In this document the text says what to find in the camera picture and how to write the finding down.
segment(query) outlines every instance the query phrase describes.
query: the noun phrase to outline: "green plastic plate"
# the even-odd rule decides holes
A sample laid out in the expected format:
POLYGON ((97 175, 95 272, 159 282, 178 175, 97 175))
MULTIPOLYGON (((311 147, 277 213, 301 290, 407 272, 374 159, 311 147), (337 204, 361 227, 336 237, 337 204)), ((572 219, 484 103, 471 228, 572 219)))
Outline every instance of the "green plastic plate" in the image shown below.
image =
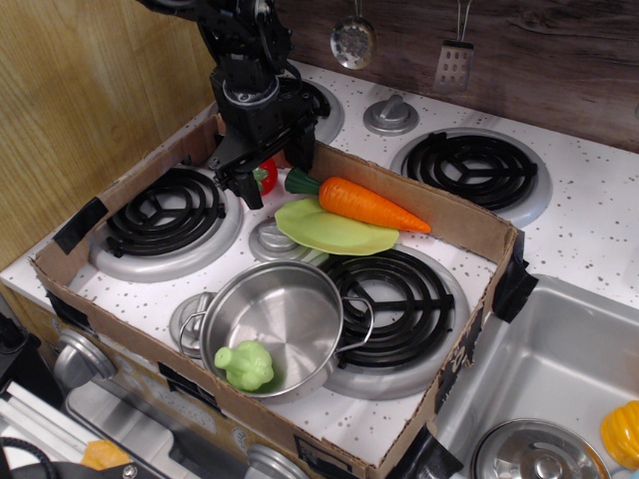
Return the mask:
POLYGON ((290 202, 276 212, 282 233, 304 246, 332 254, 364 256, 394 246, 399 231, 327 212, 317 198, 290 202))

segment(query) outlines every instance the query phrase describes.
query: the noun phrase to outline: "toy carrot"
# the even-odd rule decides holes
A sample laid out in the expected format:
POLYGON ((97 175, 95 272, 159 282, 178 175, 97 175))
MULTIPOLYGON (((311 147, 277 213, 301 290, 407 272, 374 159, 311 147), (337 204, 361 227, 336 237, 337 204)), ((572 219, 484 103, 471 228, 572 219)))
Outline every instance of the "toy carrot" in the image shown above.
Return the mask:
POLYGON ((342 217, 396 230, 430 232, 430 225, 415 215, 344 178, 330 177, 321 183, 294 168, 287 175, 285 188, 290 193, 318 195, 322 208, 342 217))

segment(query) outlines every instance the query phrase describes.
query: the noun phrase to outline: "sink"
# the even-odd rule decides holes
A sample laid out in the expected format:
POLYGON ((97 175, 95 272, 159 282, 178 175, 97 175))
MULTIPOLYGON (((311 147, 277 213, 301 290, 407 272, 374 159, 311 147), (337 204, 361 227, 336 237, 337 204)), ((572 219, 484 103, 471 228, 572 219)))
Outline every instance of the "sink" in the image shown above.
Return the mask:
POLYGON ((639 398, 639 310, 550 276, 512 323, 489 316, 435 421, 437 440, 470 477, 476 445, 506 421, 538 419, 572 431, 627 477, 605 450, 601 420, 639 398))

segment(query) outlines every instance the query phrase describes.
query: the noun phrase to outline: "pot handle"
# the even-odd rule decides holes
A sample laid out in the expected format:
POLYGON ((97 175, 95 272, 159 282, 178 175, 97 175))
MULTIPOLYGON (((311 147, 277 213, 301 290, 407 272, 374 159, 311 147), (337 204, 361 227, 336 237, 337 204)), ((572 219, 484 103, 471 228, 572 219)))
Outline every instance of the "pot handle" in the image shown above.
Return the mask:
POLYGON ((372 331, 375 328, 375 313, 372 312, 372 306, 366 299, 362 297, 351 297, 351 296, 343 296, 341 299, 346 299, 348 301, 363 302, 366 305, 366 308, 370 311, 370 327, 368 328, 368 332, 366 333, 366 336, 364 337, 362 341, 356 342, 354 344, 349 344, 348 346, 339 347, 334 351, 333 354, 339 354, 344 351, 350 351, 351 349, 364 346, 370 339, 370 335, 372 334, 372 331))
MULTIPOLYGON (((180 354, 187 357, 194 358, 194 359, 201 359, 199 354, 192 354, 184 350, 184 346, 182 345, 182 336, 184 336, 184 331, 187 330, 189 323, 194 317, 202 316, 204 318, 204 315, 206 314, 207 309, 209 309, 209 304, 211 304, 213 297, 214 295, 208 291, 205 291, 202 294, 200 294, 200 298, 198 299, 198 305, 196 306, 196 312, 194 312, 189 317, 187 317, 185 321, 182 323, 182 326, 180 326, 180 334, 178 336, 178 346, 180 347, 180 354)), ((200 334, 200 322, 193 325, 194 334, 197 334, 197 335, 200 334)))

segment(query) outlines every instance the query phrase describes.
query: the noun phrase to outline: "wood grain backsplash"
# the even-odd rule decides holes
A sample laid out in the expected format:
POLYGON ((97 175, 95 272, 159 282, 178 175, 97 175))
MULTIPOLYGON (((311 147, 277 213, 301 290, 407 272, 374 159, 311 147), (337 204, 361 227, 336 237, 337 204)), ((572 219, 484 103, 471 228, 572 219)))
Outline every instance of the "wood grain backsplash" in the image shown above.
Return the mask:
POLYGON ((470 84, 455 95, 432 91, 441 43, 456 36, 455 1, 360 1, 377 33, 370 66, 346 70, 330 52, 332 27, 354 13, 354 0, 278 0, 294 29, 292 57, 639 153, 636 0, 474 0, 465 35, 474 44, 470 84))
MULTIPOLYGON (((0 16, 0 268, 213 100, 194 24, 135 0, 5 2, 0 16)), ((469 90, 437 96, 452 0, 365 0, 378 52, 354 72, 332 57, 354 0, 277 0, 292 58, 639 153, 639 17, 632 0, 474 0, 469 90)))

